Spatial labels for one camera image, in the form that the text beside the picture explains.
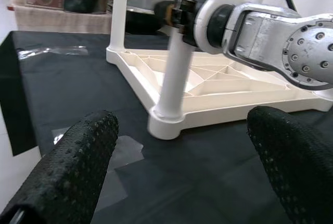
robotic arm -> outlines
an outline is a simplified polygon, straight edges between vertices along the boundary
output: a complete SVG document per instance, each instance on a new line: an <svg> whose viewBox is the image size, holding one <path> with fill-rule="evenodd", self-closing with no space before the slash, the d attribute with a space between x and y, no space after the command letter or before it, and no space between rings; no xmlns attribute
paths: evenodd
<svg viewBox="0 0 333 224"><path fill-rule="evenodd" d="M254 69L276 71L302 89L333 88L333 14L302 18L287 8L224 4L205 24L200 14L206 5L207 0L175 1L169 21L184 42ZM198 35L202 28L204 37Z"/></svg>

white vertical pole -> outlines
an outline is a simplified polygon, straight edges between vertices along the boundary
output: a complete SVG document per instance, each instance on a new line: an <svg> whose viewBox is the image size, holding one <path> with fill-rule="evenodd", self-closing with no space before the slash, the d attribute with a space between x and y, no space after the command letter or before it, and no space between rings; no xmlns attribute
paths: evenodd
<svg viewBox="0 0 333 224"><path fill-rule="evenodd" d="M127 0L113 0L109 49L124 50Z"/></svg>
<svg viewBox="0 0 333 224"><path fill-rule="evenodd" d="M173 29L163 87L153 109L155 115L164 120L179 120L183 117L183 94L195 47L184 43L182 38L178 29Z"/></svg>

white tripod base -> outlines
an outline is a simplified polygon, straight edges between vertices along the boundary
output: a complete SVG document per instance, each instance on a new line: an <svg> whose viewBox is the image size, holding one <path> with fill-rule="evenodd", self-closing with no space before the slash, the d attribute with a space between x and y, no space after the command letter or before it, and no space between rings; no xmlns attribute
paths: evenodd
<svg viewBox="0 0 333 224"><path fill-rule="evenodd" d="M183 129L244 120L259 105L286 112L327 111L332 106L332 100L299 89L273 72L251 69L223 55L194 52L182 115L171 118L156 110L168 58L168 51L107 49L107 61L119 68L149 112L148 130L158 139L172 140Z"/></svg>

black fabric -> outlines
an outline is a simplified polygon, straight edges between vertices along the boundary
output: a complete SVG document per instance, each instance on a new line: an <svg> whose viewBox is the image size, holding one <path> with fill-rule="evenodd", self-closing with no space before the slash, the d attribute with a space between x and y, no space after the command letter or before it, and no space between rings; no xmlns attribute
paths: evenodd
<svg viewBox="0 0 333 224"><path fill-rule="evenodd" d="M293 223L333 223L333 142L281 110L257 107L248 130Z"/></svg>
<svg viewBox="0 0 333 224"><path fill-rule="evenodd" d="M131 34L149 35L157 34L157 31L163 26L162 21L151 14L137 13L133 11L126 12L125 30Z"/></svg>
<svg viewBox="0 0 333 224"><path fill-rule="evenodd" d="M108 35L15 32L12 37L15 48L82 45L89 51L88 56L48 53L20 63L42 154L53 148L53 130L101 109L116 115L119 136L144 146L143 160L115 169L127 197L96 212L92 223L289 223L247 135L246 121L184 130L174 141L157 140L147 132L148 114L135 93L118 68L106 62ZM127 48L167 45L165 36L125 37ZM312 123L323 113L294 115Z"/></svg>
<svg viewBox="0 0 333 224"><path fill-rule="evenodd" d="M36 147L12 32L0 46L0 103L13 155Z"/></svg>
<svg viewBox="0 0 333 224"><path fill-rule="evenodd" d="M19 209L30 216L29 223L90 223L117 134L117 119L107 111L72 126L32 170L0 223L9 223Z"/></svg>

beige fabric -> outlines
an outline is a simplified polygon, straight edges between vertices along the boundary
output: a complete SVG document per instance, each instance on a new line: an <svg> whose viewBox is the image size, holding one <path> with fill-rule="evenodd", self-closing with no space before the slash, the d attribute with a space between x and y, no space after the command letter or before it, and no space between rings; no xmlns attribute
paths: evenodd
<svg viewBox="0 0 333 224"><path fill-rule="evenodd" d="M17 26L24 31L110 34L111 14L68 13L14 5Z"/></svg>

